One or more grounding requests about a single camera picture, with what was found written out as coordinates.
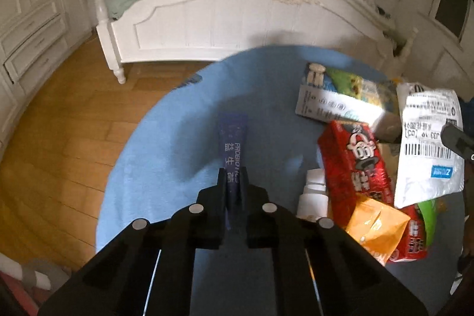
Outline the orange yellow foil bag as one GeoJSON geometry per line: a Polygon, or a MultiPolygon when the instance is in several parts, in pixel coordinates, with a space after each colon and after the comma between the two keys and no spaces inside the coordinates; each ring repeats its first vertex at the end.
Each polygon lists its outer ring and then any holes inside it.
{"type": "Polygon", "coordinates": [[[408,215],[396,208],[357,193],[355,209],[345,232],[381,265],[386,265],[402,240],[409,220],[408,215]]]}

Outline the white medicine box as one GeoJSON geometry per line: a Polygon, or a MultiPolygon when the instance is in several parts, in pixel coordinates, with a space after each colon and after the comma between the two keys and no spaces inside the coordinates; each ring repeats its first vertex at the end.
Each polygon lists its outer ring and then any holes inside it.
{"type": "Polygon", "coordinates": [[[402,130],[392,81],[377,83],[317,62],[306,64],[296,114],[325,123],[332,120],[367,123],[385,141],[394,140],[402,130]]]}

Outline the dark blue probiotic sachet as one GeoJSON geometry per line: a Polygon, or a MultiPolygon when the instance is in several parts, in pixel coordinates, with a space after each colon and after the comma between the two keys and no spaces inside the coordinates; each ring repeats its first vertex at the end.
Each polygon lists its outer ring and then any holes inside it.
{"type": "Polygon", "coordinates": [[[247,116],[221,113],[218,118],[219,154],[226,174],[226,227],[231,230],[241,202],[240,169],[247,136],[247,116]]]}

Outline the white shipping mailer bag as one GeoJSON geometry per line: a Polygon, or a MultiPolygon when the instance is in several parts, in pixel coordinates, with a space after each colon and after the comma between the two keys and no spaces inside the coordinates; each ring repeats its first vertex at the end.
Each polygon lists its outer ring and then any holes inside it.
{"type": "Polygon", "coordinates": [[[464,160],[444,146],[443,127],[463,127],[456,92],[422,84],[397,86],[402,138],[395,207],[405,208],[464,189],[464,160]]]}

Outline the white plastic bottle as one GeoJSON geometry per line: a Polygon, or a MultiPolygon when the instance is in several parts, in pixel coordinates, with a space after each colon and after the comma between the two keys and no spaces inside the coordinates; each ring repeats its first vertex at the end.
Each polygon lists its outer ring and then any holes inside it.
{"type": "Polygon", "coordinates": [[[306,221],[316,222],[327,217],[329,210],[329,196],[325,183],[323,169],[307,171],[306,183],[299,197],[297,217],[306,221]]]}

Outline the green snack wrapper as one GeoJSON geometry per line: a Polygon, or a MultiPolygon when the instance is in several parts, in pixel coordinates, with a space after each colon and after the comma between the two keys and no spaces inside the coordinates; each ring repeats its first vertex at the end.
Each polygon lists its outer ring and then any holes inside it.
{"type": "Polygon", "coordinates": [[[420,210],[424,224],[426,246],[429,247],[432,245],[435,239],[437,216],[447,210],[447,205],[444,202],[444,199],[437,198],[418,203],[418,208],[420,210]]]}

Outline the red snack bag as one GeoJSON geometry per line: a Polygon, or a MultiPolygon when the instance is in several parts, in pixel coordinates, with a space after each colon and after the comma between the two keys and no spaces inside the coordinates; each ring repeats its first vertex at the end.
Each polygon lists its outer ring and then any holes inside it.
{"type": "MultiPolygon", "coordinates": [[[[345,231],[355,209],[357,193],[395,208],[391,179],[367,124],[333,120],[318,139],[318,145],[333,220],[339,227],[345,231]]],[[[388,262],[424,259],[427,256],[426,234],[418,205],[398,210],[410,220],[388,262]]]]}

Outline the round blue table cloth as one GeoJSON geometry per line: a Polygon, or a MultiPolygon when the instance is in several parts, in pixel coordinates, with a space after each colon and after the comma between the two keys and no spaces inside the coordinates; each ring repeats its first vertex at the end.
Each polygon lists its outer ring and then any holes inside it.
{"type": "MultiPolygon", "coordinates": [[[[295,113],[307,62],[318,62],[374,82],[386,77],[356,59],[312,46],[266,46],[200,70],[161,99],[141,120],[109,174],[96,227],[96,252],[137,218],[170,218],[215,184],[220,154],[218,118],[247,115],[244,166],[250,182],[293,213],[317,138],[325,126],[295,113]]],[[[426,258],[387,265],[435,315],[450,298],[464,233],[462,193],[442,197],[435,241],[426,258]]],[[[248,249],[230,231],[217,251],[196,254],[191,315],[277,315],[269,249],[248,249]]]]}

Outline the white drawer cabinet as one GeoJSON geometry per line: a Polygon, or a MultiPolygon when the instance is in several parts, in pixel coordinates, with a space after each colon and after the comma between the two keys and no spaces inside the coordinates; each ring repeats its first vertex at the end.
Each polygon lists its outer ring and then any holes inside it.
{"type": "Polygon", "coordinates": [[[92,32],[86,0],[1,0],[1,146],[33,95],[92,32]]]}

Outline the white carved bed frame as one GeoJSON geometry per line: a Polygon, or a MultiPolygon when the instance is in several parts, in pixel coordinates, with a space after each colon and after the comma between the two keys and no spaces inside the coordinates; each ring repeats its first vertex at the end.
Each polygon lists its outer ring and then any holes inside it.
{"type": "Polygon", "coordinates": [[[365,0],[139,0],[118,19],[105,0],[94,2],[100,45],[120,84],[127,63],[219,61],[274,45],[331,49],[394,78],[417,36],[397,42],[394,23],[365,0]]]}

